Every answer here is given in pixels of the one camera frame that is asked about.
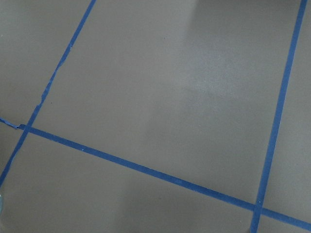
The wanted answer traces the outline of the brown paper table cover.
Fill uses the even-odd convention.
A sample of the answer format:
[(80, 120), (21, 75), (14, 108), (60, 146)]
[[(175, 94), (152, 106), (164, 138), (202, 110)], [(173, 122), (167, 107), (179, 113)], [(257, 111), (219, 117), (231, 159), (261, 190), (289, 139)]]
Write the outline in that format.
[(3, 0), (3, 233), (308, 233), (308, 0)]

